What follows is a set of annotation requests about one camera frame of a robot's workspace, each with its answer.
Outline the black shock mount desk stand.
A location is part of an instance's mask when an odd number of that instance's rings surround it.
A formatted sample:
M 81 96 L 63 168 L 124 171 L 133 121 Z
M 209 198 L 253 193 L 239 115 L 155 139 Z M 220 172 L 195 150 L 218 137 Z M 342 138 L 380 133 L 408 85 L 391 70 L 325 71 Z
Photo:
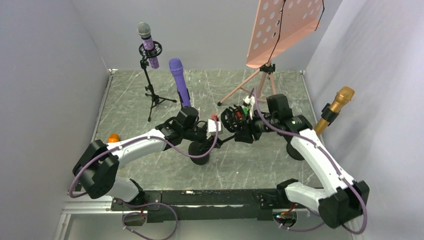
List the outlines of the black shock mount desk stand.
M 215 145 L 213 145 L 213 142 L 215 140 L 215 137 L 217 135 L 210 136 L 207 132 L 207 122 L 202 127 L 197 127 L 195 130 L 195 133 L 197 136 L 193 139 L 193 142 L 188 147 L 188 153 L 191 156 L 190 159 L 193 163 L 196 165 L 204 165 L 209 160 L 209 154 L 207 151 L 212 148 L 220 148 L 222 144 L 230 141 L 235 140 L 235 133 L 241 130 L 242 126 L 249 122 L 250 119 L 247 121 L 238 121 L 235 118 L 235 106 L 226 108 L 220 115 L 219 121 L 222 123 L 222 127 L 225 128 L 228 132 L 232 133 L 233 135 L 225 138 L 225 139 L 217 139 Z

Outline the orange microphone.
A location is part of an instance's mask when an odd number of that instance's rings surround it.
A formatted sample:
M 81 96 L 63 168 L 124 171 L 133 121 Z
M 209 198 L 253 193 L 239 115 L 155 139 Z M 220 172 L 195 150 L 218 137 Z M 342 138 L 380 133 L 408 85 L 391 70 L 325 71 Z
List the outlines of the orange microphone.
M 108 143 L 116 143 L 120 141 L 120 136 L 116 133 L 111 133 L 107 139 Z

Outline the glitter purple silver microphone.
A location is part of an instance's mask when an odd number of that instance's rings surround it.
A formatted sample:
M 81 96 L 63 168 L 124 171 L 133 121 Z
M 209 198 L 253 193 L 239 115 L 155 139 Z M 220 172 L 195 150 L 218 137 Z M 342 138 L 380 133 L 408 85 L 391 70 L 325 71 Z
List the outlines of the glitter purple silver microphone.
M 145 55 L 149 61 L 151 68 L 154 70 L 158 69 L 160 65 L 159 65 L 158 58 L 154 56 L 157 53 L 157 51 L 151 36 L 150 26 L 146 22 L 140 22 L 137 26 L 137 31 L 139 36 L 142 39 L 143 46 L 145 49 Z

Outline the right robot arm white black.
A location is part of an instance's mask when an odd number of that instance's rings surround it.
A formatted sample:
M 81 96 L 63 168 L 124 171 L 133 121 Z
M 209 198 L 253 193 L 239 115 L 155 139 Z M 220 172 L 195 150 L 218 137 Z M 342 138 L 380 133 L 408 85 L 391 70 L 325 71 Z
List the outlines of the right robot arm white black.
M 222 113 L 225 128 L 234 133 L 237 142 L 250 144 L 262 133 L 276 132 L 286 140 L 289 156 L 305 160 L 322 184 L 322 188 L 314 188 L 296 179 L 283 181 L 276 187 L 277 204 L 282 208 L 300 204 L 318 214 L 332 229 L 342 226 L 352 234 L 363 233 L 368 223 L 367 183 L 356 181 L 342 169 L 310 122 L 303 115 L 293 115 L 285 95 L 268 97 L 268 112 L 260 111 L 255 100 L 253 95 L 247 96 L 242 105 L 234 105 Z

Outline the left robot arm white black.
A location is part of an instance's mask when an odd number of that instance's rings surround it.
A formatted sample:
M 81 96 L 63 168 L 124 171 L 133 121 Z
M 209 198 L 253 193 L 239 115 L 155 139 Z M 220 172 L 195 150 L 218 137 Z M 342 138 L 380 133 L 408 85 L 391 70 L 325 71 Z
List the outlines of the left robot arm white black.
M 135 180 L 119 178 L 119 168 L 168 149 L 203 164 L 218 141 L 222 125 L 217 116 L 212 116 L 204 127 L 200 127 L 198 117 L 195 108 L 184 107 L 176 116 L 139 136 L 109 143 L 100 139 L 92 141 L 72 170 L 74 180 L 69 196 L 77 198 L 73 191 L 81 184 L 91 199 L 111 196 L 123 201 L 131 210 L 139 209 L 146 194 Z

